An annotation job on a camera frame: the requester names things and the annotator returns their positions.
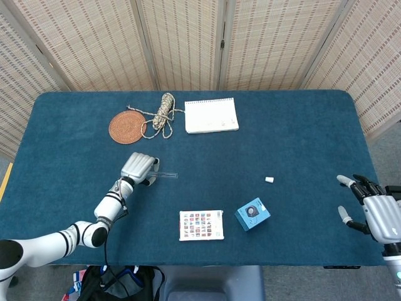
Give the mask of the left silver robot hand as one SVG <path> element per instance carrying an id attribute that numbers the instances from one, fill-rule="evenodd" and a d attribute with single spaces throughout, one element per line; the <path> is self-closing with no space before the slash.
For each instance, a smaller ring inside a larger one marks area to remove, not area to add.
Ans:
<path id="1" fill-rule="evenodd" d="M 135 185 L 152 185 L 156 177 L 148 174 L 150 171 L 159 170 L 160 161 L 157 157 L 152 157 L 143 153 L 134 152 L 122 167 L 120 175 L 125 179 L 129 178 Z"/>

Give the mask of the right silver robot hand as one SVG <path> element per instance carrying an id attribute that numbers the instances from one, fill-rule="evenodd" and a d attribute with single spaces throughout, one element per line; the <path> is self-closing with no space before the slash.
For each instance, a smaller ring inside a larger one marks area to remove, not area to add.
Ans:
<path id="1" fill-rule="evenodd" d="M 365 215 L 365 223 L 356 222 L 345 207 L 339 206 L 342 222 L 354 230 L 371 235 L 383 245 L 400 243 L 400 206 L 394 197 L 385 194 L 381 186 L 365 176 L 355 174 L 350 179 L 337 175 L 336 178 L 352 191 Z"/>

